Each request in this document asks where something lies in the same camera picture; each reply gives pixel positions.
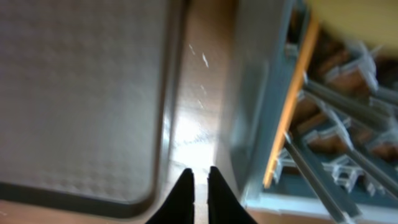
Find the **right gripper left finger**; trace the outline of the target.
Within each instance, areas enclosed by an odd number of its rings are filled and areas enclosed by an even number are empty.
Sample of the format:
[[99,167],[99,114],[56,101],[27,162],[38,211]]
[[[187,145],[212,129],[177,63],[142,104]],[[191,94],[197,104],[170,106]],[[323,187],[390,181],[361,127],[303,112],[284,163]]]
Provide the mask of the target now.
[[185,169],[161,207],[146,224],[193,224],[195,218],[195,182],[190,168]]

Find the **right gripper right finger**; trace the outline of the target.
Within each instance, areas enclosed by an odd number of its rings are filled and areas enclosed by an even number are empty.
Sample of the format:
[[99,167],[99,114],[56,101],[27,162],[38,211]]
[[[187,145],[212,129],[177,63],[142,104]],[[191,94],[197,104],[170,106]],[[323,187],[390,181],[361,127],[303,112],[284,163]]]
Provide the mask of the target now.
[[209,224],[256,224],[241,206],[228,183],[215,166],[208,176],[208,223]]

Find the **wooden chopstick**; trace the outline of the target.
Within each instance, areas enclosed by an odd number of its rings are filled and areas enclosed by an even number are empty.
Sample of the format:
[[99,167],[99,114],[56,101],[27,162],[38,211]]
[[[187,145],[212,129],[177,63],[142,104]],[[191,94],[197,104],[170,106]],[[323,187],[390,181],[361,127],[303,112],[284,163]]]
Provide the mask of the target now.
[[305,27],[304,36],[299,47],[298,57],[295,63],[292,77],[288,82],[288,89],[285,96],[282,98],[282,110],[279,119],[277,120],[277,129],[272,138],[272,147],[269,154],[269,160],[266,166],[266,171],[262,181],[263,186],[267,189],[272,183],[273,174],[277,164],[277,157],[279,151],[282,149],[285,137],[284,133],[288,130],[291,120],[298,102],[298,93],[302,88],[304,72],[307,71],[312,53],[317,43],[319,32],[319,21],[311,12],[309,13],[307,26]]

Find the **yellow plate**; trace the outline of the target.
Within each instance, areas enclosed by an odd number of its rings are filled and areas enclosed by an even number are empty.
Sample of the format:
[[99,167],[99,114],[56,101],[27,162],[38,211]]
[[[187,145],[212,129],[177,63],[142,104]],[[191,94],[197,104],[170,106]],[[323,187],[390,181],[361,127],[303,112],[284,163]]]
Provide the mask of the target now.
[[397,57],[397,0],[308,0],[313,14],[331,35],[382,46]]

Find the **grey dishwasher rack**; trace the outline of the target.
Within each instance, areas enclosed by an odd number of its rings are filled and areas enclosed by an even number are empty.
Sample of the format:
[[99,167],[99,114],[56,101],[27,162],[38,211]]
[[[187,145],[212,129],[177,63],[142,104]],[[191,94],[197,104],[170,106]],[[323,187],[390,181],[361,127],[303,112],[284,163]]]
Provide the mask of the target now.
[[239,1],[217,164],[245,207],[335,223],[397,222],[397,57],[319,21],[272,183],[262,184],[308,15]]

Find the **dark brown tray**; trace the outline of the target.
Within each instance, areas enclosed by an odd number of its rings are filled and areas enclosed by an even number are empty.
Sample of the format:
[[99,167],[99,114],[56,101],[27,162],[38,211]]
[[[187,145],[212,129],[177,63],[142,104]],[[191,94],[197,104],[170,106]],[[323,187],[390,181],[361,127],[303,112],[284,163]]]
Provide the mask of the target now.
[[1,1],[1,199],[115,219],[153,206],[186,1]]

